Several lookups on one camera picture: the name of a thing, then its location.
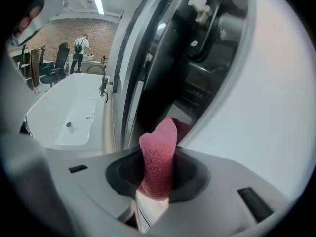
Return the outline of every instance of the sponge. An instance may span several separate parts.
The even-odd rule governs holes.
[[[144,179],[138,190],[154,200],[166,200],[173,187],[173,155],[177,128],[172,119],[162,121],[139,139],[144,157]]]

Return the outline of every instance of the chair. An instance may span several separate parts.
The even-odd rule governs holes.
[[[40,78],[40,81],[42,84],[50,84],[50,87],[53,87],[53,84],[58,83],[59,81],[61,81],[62,79],[66,77],[64,66],[65,66],[68,54],[69,54],[68,43],[62,43],[59,46],[54,69],[48,70],[49,67],[42,68],[42,71],[43,70],[47,71],[46,76],[43,76]]]

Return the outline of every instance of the bathtub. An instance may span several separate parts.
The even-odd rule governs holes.
[[[106,95],[99,93],[101,79],[75,73],[52,87],[27,113],[33,137],[47,148],[102,152]]]

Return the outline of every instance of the white cloth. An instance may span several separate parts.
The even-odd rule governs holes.
[[[74,46],[76,45],[82,45],[82,51],[80,54],[84,54],[84,50],[89,47],[89,41],[85,37],[79,37],[75,40]]]

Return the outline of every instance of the faucet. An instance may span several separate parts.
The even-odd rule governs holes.
[[[102,77],[102,82],[101,82],[101,94],[100,96],[103,97],[103,92],[104,92],[104,83],[105,83],[105,69],[101,66],[101,65],[98,65],[98,64],[93,64],[91,65],[88,69],[87,69],[87,72],[92,68],[92,67],[99,67],[100,69],[102,69],[103,71],[103,77]]]

